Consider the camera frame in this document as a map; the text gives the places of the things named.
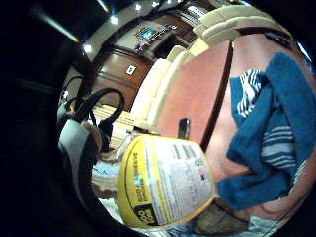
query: framed picture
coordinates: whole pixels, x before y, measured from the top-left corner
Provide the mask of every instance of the framed picture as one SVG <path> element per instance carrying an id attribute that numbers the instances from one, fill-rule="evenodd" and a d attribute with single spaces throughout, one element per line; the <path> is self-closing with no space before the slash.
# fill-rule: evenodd
<path id="1" fill-rule="evenodd" d="M 126 73 L 128 75 L 132 75 L 134 73 L 134 71 L 136 70 L 136 67 L 134 65 L 129 65 L 127 70 L 126 70 Z"/>
<path id="2" fill-rule="evenodd" d="M 150 40 L 157 34 L 157 31 L 152 28 L 144 28 L 136 36 L 142 40 Z"/>

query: cream sofa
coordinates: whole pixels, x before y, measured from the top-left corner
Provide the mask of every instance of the cream sofa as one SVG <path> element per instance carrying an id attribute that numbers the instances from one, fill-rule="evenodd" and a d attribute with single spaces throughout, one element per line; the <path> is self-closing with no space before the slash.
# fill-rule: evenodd
<path id="1" fill-rule="evenodd" d="M 199 18 L 193 31 L 209 46 L 247 34 L 268 31 L 290 33 L 270 15 L 251 6 L 231 5 L 215 9 Z"/>
<path id="2" fill-rule="evenodd" d="M 194 56 L 176 45 L 166 59 L 159 58 L 140 86 L 131 108 L 134 126 L 157 132 L 159 114 L 181 67 Z"/>

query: blue striped towel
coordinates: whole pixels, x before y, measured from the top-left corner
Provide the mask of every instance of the blue striped towel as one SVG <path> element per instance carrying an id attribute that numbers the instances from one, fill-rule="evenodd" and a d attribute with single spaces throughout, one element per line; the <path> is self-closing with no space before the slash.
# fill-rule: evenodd
<path id="1" fill-rule="evenodd" d="M 227 151 L 255 175 L 218 183 L 235 209 L 287 196 L 316 141 L 316 101 L 299 66 L 276 53 L 265 72 L 231 78 L 232 114 L 238 125 Z"/>

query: yellow label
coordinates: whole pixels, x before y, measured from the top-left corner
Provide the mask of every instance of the yellow label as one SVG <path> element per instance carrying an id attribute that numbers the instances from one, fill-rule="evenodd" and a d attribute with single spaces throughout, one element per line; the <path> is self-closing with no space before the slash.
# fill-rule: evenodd
<path id="1" fill-rule="evenodd" d="M 193 142 L 136 137 L 118 177 L 118 209 L 127 226 L 149 228 L 187 221 L 213 199 L 213 178 Z"/>

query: wooden cabinet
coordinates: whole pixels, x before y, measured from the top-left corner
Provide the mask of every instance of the wooden cabinet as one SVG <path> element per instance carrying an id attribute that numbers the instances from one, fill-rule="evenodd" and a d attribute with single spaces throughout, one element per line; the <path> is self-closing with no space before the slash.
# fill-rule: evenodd
<path id="1" fill-rule="evenodd" d="M 130 65 L 136 67 L 131 75 L 126 73 Z M 151 66 L 151 61 L 131 52 L 115 48 L 103 50 L 92 90 L 96 91 L 105 87 L 120 90 L 125 97 L 124 109 L 130 111 L 139 87 Z M 101 98 L 100 101 L 103 104 L 115 107 L 119 104 L 119 96 L 108 94 Z"/>
<path id="2" fill-rule="evenodd" d="M 192 31 L 193 27 L 188 23 L 182 21 L 179 16 L 173 14 L 157 15 L 153 19 L 154 22 L 159 23 L 163 26 L 165 25 L 175 25 L 177 26 L 176 32 L 181 38 L 186 42 L 192 42 L 197 36 Z"/>

